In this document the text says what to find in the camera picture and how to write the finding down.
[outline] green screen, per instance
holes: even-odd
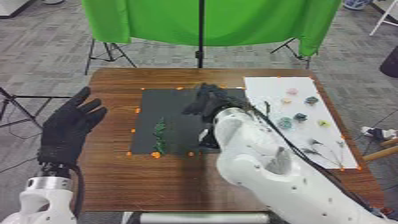
[[[339,0],[205,0],[204,45],[236,46],[300,40],[310,56],[324,38]],[[83,0],[97,41],[131,37],[196,45],[198,0]]]

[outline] white paper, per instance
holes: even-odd
[[[296,95],[287,94],[291,88],[298,90]],[[319,152],[321,156],[307,154],[308,159],[326,169],[356,168],[356,161],[340,138],[339,128],[316,91],[312,79],[308,77],[246,77],[244,89],[248,101],[262,113],[266,109],[264,101],[269,104],[269,120],[275,124],[282,117],[292,119],[296,113],[307,115],[307,121],[292,121],[292,128],[280,131],[300,149],[312,149],[314,147]],[[319,100],[312,106],[305,104],[305,99],[310,96]],[[289,104],[282,104],[284,98],[291,100]],[[324,120],[330,126],[321,127],[317,120]],[[310,147],[310,139],[323,145]]]

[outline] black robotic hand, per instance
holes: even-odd
[[[241,101],[227,96],[225,90],[205,83],[200,84],[195,102],[186,106],[182,114],[202,116],[202,122],[211,123],[214,115],[227,107],[243,107]]]
[[[85,87],[44,122],[38,162],[76,166],[85,136],[106,115],[99,99],[81,105],[88,95],[90,89]]]

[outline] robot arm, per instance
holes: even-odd
[[[220,146],[216,168],[227,182],[244,187],[291,224],[385,224],[344,195],[333,183],[287,149],[239,108],[214,116]]]
[[[45,164],[40,176],[28,179],[19,194],[21,210],[3,220],[3,224],[74,224],[70,213],[72,182],[61,165]]]
[[[99,99],[83,104],[88,95],[90,89],[85,87],[44,122],[37,153],[40,172],[38,176],[28,179],[19,194],[21,210],[5,218],[1,224],[76,223],[83,195],[83,177],[76,160],[86,134],[106,114]],[[72,212],[69,170],[77,175],[79,189]]]

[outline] wooden table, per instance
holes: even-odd
[[[92,97],[101,98],[108,115],[86,139],[79,164],[85,175],[85,211],[260,211],[250,192],[221,180],[216,155],[127,156],[140,88],[191,88],[207,82],[243,86],[243,76],[314,77],[285,69],[99,69],[90,80]],[[321,84],[314,83],[362,170],[333,171],[349,191],[374,206],[383,196],[365,167]]]

